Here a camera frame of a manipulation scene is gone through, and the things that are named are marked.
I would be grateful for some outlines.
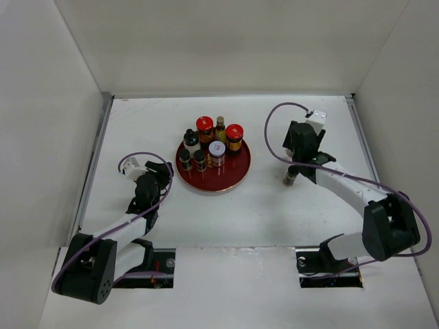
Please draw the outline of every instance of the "jar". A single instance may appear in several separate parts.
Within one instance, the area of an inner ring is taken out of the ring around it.
[[[239,154],[241,152],[242,138],[244,129],[237,124],[229,125],[226,129],[226,145],[230,154]]]
[[[195,151],[195,153],[193,154],[193,158],[195,159],[197,170],[201,173],[203,171],[206,171],[207,165],[206,165],[206,156],[204,155],[204,151],[202,149]]]
[[[200,117],[196,124],[201,148],[206,149],[213,140],[213,120],[209,117]]]
[[[191,153],[188,149],[181,149],[178,152],[178,158],[180,159],[185,171],[190,171],[192,169]]]
[[[226,158],[226,146],[223,142],[212,142],[209,145],[209,153],[211,154],[212,167],[220,167],[224,164]]]
[[[197,133],[192,129],[186,130],[186,134],[183,136],[183,145],[189,150],[190,156],[193,158],[195,151],[200,149],[200,139]]]
[[[224,118],[217,118],[217,126],[215,127],[215,139],[226,143],[226,126],[224,125]]]

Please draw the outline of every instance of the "white table surface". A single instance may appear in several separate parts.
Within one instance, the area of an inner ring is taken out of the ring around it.
[[[187,128],[208,115],[226,125],[240,123],[252,164],[243,182],[225,193],[202,193],[176,174],[158,222],[148,234],[155,247],[261,247],[316,245],[340,233],[361,230],[362,218],[331,192],[299,177],[285,188],[288,164],[279,162],[263,141],[268,112],[283,101],[296,101],[328,113],[321,150],[349,171],[370,177],[344,97],[256,96],[115,100],[102,145],[82,232],[101,230],[119,219],[134,196],[135,185],[116,170],[126,154],[150,151],[175,162]],[[270,141],[279,154],[291,120],[305,111],[285,107],[272,117]]]
[[[115,100],[85,233],[119,219],[133,196],[134,183],[117,173],[119,159],[150,151],[174,162],[183,133],[201,115],[242,124],[252,165],[240,185],[220,194],[190,189],[176,175],[147,236],[155,247],[177,247],[173,289],[114,290],[101,306],[49,293],[40,328],[437,328],[412,259],[364,267],[363,289],[300,288],[290,246],[317,245],[360,230],[362,220],[305,178],[299,177],[293,188],[281,184],[288,165],[266,149],[263,124],[283,101],[327,112],[321,150],[350,172],[370,177],[344,97]],[[269,136],[279,154],[285,154],[281,144],[289,121],[302,121],[303,115],[286,107],[273,116]]]

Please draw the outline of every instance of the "screw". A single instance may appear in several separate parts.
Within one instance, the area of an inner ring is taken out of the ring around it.
[[[305,266],[307,266],[306,260],[307,259],[305,257],[301,256],[301,257],[297,258],[297,263],[299,264],[300,267],[305,267]]]
[[[169,268],[172,268],[172,267],[176,266],[176,261],[173,258],[168,258],[166,260],[166,266]]]

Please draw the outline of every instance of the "red tray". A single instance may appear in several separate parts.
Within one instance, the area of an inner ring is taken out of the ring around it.
[[[242,141],[241,153],[231,156],[226,153],[226,162],[217,168],[207,163],[206,171],[200,173],[195,167],[195,160],[192,159],[192,170],[185,171],[178,158],[178,152],[184,147],[183,143],[177,149],[176,167],[181,178],[193,188],[205,192],[221,192],[234,187],[246,176],[250,168],[251,156],[246,142]]]

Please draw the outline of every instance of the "red lid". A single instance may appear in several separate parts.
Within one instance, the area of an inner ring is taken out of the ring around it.
[[[244,135],[244,129],[240,125],[232,124],[227,127],[226,135],[230,139],[240,139]]]
[[[213,120],[209,117],[199,117],[197,120],[197,129],[203,132],[213,128]]]

